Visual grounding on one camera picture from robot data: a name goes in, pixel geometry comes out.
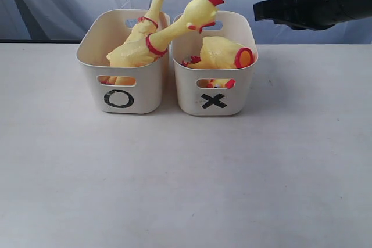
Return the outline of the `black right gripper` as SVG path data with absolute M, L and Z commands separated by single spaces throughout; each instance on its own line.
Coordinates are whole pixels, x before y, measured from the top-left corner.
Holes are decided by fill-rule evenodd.
M 326 30 L 371 17 L 371 0 L 264 0 L 253 5 L 255 21 L 297 22 L 295 30 Z

